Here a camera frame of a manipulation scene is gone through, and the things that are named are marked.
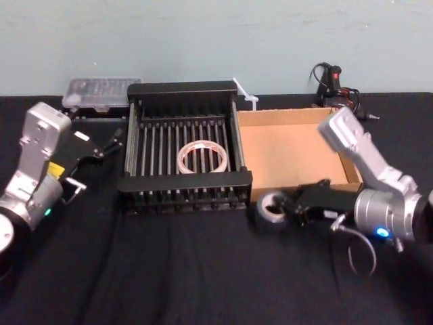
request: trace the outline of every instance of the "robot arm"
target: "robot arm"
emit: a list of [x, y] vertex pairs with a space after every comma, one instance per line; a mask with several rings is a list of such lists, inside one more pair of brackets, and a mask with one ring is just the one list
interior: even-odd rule
[[47, 104], [39, 103], [26, 113], [18, 169], [0, 197], [0, 276], [9, 271], [45, 211], [63, 193], [47, 171], [70, 128], [71, 120]]
[[355, 204], [358, 229], [367, 235], [432, 242], [431, 207], [417, 192], [411, 176], [388, 165], [369, 133], [348, 108], [332, 114], [318, 128], [331, 148], [347, 155], [357, 166], [368, 187]]
[[75, 171], [85, 162], [102, 162], [122, 145], [120, 129], [99, 148], [86, 135], [71, 134], [71, 125], [69, 117], [44, 103], [26, 113], [20, 162], [0, 196], [0, 278], [24, 252], [31, 233], [62, 196], [64, 185], [76, 188], [67, 203], [86, 188], [71, 178]]

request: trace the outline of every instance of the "cardboard box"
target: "cardboard box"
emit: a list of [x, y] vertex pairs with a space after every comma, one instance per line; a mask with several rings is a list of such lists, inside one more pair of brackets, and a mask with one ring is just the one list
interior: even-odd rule
[[253, 202], [270, 190], [325, 178], [334, 188], [359, 191], [362, 181], [354, 164], [335, 153], [317, 131], [331, 113], [331, 108], [238, 112]]

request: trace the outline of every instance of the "black metal rack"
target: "black metal rack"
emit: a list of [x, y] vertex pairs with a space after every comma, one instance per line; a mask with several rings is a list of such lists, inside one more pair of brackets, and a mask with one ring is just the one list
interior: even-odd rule
[[[232, 81], [134, 84], [130, 103], [124, 175], [118, 189], [128, 213], [244, 209], [252, 174], [245, 167], [237, 122], [237, 87]], [[176, 159], [187, 143], [217, 142], [229, 164], [222, 173], [215, 153], [196, 150], [181, 174]]]

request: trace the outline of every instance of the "metal rod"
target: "metal rod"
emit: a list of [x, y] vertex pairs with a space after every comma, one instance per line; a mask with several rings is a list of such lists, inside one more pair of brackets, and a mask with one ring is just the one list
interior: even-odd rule
[[150, 146], [150, 176], [154, 175], [155, 160], [155, 125], [152, 125], [152, 142]]
[[239, 120], [237, 118], [237, 109], [236, 109], [235, 102], [231, 103], [231, 114], [233, 115], [232, 125], [233, 125], [233, 131], [235, 133], [235, 138], [237, 142], [237, 148], [235, 148], [235, 151], [237, 152], [237, 156], [239, 157], [239, 161], [237, 162], [238, 164], [240, 164], [240, 166], [238, 166], [237, 168], [239, 170], [240, 167], [245, 166], [245, 160], [244, 160], [244, 151], [242, 149], [241, 132], [239, 129]]
[[128, 123], [128, 140], [127, 140], [127, 152], [125, 154], [124, 161], [124, 171], [131, 173], [131, 147], [132, 147], [132, 137], [133, 137], [133, 129], [134, 129], [134, 103], [131, 103], [129, 108], [129, 123]]
[[[218, 123], [215, 123], [215, 137], [216, 137], [216, 141], [215, 142], [217, 144], [220, 144], [220, 141], [219, 141], [219, 132], [218, 132], [218, 124], [221, 125], [221, 121], [218, 121]], [[218, 164], [221, 165], [221, 157], [220, 157], [220, 155], [218, 155]]]
[[[196, 140], [196, 126], [191, 123], [191, 140], [194, 142]], [[192, 169], [194, 173], [197, 173], [197, 152], [193, 150], [192, 152]]]
[[179, 166], [177, 165], [177, 156], [179, 154], [179, 126], [178, 124], [176, 124], [176, 175], [179, 174]]
[[147, 125], [144, 127], [143, 131], [143, 157], [141, 159], [141, 176], [145, 175], [146, 168], [146, 147], [147, 147]]
[[224, 139], [224, 148], [225, 151], [227, 153], [227, 170], [231, 171], [231, 166], [230, 166], [230, 156], [229, 156], [229, 142], [227, 141], [227, 131], [225, 130], [225, 122], [223, 121], [223, 139]]
[[171, 175], [171, 126], [167, 129], [167, 175]]
[[[199, 126], [199, 136], [200, 136], [200, 140], [203, 140], [203, 126], [201, 124]], [[202, 173], [205, 173], [206, 172], [206, 164], [204, 163], [204, 149], [203, 148], [200, 149], [200, 162], [202, 165]]]
[[[221, 144], [220, 141], [219, 141], [218, 125], [221, 125], [221, 121], [218, 121], [218, 122], [215, 123], [215, 138], [216, 138], [215, 142], [217, 144]], [[221, 158], [221, 156], [219, 154], [217, 154], [217, 156], [218, 156], [218, 166], [219, 166], [219, 165], [221, 165], [222, 158]]]
[[[183, 145], [186, 146], [187, 144], [187, 126], [183, 125]], [[188, 155], [185, 155], [185, 166], [188, 168]]]
[[[212, 141], [211, 136], [210, 136], [210, 124], [208, 123], [207, 125], [207, 129], [208, 129], [208, 140]], [[214, 153], [212, 150], [209, 150], [209, 169], [210, 171], [214, 170]]]
[[160, 152], [158, 156], [158, 175], [162, 175], [162, 143], [164, 142], [164, 127], [160, 125]]
[[131, 156], [131, 176], [137, 176], [137, 163], [138, 163], [138, 140], [139, 140], [139, 128], [137, 121], [137, 114], [134, 110], [134, 124], [133, 124], [133, 147]]

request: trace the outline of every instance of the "white cable tie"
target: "white cable tie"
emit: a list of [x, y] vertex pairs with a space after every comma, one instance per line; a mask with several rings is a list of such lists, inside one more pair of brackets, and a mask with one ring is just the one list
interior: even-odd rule
[[237, 85], [237, 90], [240, 91], [242, 95], [245, 96], [245, 100], [247, 102], [252, 102], [252, 110], [256, 110], [257, 109], [256, 103], [258, 102], [258, 98], [254, 95], [248, 95], [247, 92], [244, 90], [244, 88], [242, 88], [242, 86], [238, 83], [236, 78], [233, 78], [233, 81]]

